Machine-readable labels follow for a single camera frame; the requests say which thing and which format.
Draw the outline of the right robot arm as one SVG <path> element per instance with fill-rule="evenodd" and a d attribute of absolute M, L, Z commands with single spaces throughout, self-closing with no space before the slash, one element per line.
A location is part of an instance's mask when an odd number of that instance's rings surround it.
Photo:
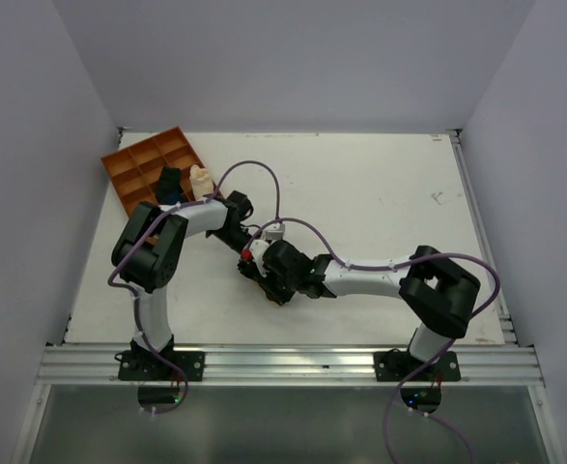
<path fill-rule="evenodd" d="M 241 251 L 240 273 L 257 282 L 268 300 L 284 305 L 296 294 L 310 299 L 369 295 L 399 299 L 420 320 L 404 357 L 415 379 L 439 367 L 437 352 L 464 337 L 480 281 L 431 246 L 386 264 L 341 264 L 331 254 L 310 258 L 290 243 L 257 240 Z"/>

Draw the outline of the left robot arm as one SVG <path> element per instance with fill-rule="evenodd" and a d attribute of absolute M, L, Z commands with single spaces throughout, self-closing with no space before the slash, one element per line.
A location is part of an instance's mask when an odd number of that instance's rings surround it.
<path fill-rule="evenodd" d="M 199 234 L 215 235 L 240 252 L 249 235 L 241 223 L 253 211 L 248 197 L 233 191 L 226 198 L 157 206 L 137 205 L 112 250 L 114 267 L 107 284 L 132 296 L 135 332 L 131 350 L 143 353 L 140 366 L 153 379 L 174 369 L 168 351 L 173 334 L 168 320 L 167 286 L 177 271 L 184 241 Z"/>

